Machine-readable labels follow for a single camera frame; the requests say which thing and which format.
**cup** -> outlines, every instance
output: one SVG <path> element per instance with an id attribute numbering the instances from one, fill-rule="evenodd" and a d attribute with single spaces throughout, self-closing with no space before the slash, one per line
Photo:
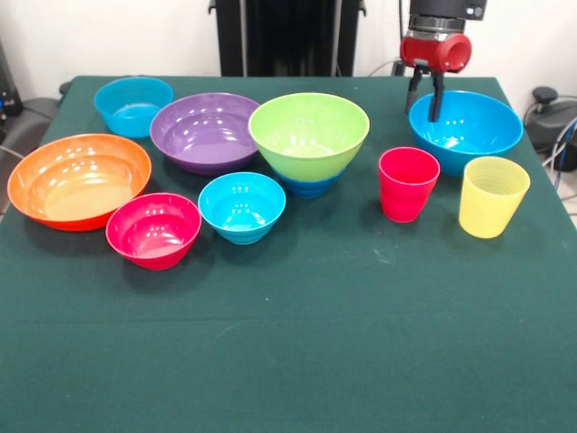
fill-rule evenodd
<path id="1" fill-rule="evenodd" d="M 433 155 L 416 147 L 396 147 L 379 159 L 380 203 L 395 223 L 415 221 L 425 208 L 441 166 Z"/>
<path id="2" fill-rule="evenodd" d="M 469 162 L 463 176 L 459 224 L 475 237 L 499 236 L 530 185 L 527 172 L 513 161 L 484 156 Z"/>

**magenta bowl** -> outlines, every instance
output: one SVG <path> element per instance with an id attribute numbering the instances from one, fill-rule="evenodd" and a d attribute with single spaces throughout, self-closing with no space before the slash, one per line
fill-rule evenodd
<path id="1" fill-rule="evenodd" d="M 230 93 L 183 97 L 156 114 L 151 139 L 184 170 L 201 176 L 236 171 L 257 152 L 248 123 L 258 106 L 247 97 Z"/>
<path id="2" fill-rule="evenodd" d="M 106 225 L 106 239 L 125 259 L 153 271 L 179 263 L 195 242 L 202 217 L 188 198 L 159 192 L 129 201 Z"/>

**pink bowl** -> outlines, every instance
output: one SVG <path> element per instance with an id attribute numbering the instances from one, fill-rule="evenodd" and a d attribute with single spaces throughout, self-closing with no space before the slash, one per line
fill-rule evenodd
<path id="1" fill-rule="evenodd" d="M 118 208 L 106 225 L 106 239 L 122 257 L 163 271 L 187 255 L 202 217 L 188 198 L 165 192 L 140 196 Z"/>

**lime green bowl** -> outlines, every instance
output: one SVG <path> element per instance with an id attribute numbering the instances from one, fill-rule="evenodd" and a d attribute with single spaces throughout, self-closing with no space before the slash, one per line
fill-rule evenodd
<path id="1" fill-rule="evenodd" d="M 338 176 L 369 133 L 369 117 L 348 99 L 295 93 L 259 106 L 249 131 L 281 178 L 318 182 Z"/>

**blue bowl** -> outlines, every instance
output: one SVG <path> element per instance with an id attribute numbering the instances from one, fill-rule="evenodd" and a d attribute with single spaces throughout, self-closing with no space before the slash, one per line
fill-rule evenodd
<path id="1" fill-rule="evenodd" d="M 260 241 L 286 203 L 285 192 L 276 181 L 243 171 L 212 180 L 198 197 L 205 221 L 224 239 L 240 245 Z"/>
<path id="2" fill-rule="evenodd" d="M 445 174 L 462 176 L 469 161 L 502 156 L 523 136 L 523 124 L 509 106 L 472 92 L 444 92 L 439 120 L 429 122 L 432 97 L 419 99 L 408 121 L 417 146 L 433 154 Z"/>
<path id="3" fill-rule="evenodd" d="M 173 96 L 172 88 L 161 79 L 120 78 L 96 92 L 94 105 L 113 133 L 143 138 L 149 135 L 154 116 Z"/>

